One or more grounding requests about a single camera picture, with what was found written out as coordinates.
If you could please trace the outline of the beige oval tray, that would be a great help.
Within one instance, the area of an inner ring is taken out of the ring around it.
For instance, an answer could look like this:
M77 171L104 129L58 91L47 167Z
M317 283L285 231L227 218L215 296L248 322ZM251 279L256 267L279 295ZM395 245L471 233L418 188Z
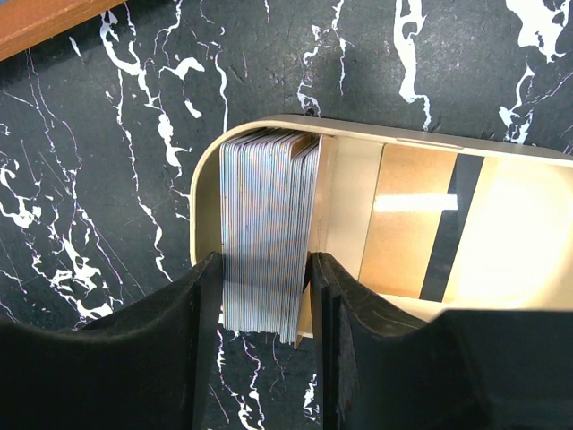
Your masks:
M297 115L321 140L316 249L423 320L448 308L572 307L572 158L555 150Z

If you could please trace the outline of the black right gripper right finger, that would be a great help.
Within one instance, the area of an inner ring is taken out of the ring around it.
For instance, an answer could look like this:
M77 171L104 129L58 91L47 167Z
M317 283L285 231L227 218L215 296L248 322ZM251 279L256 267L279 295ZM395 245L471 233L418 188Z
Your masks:
M569 429L569 312L448 310L425 322L309 261L326 429Z

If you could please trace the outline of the stack of cards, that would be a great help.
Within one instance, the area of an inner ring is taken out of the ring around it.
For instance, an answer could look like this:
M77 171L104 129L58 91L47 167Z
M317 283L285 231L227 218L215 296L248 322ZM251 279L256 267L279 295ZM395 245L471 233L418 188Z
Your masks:
M261 129L219 148L224 325L297 336L320 139Z

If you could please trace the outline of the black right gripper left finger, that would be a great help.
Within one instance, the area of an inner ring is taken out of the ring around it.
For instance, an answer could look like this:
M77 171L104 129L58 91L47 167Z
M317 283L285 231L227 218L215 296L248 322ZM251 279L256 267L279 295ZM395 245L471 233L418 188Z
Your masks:
M2 320L2 428L199 428L222 287L222 257L211 253L78 331Z

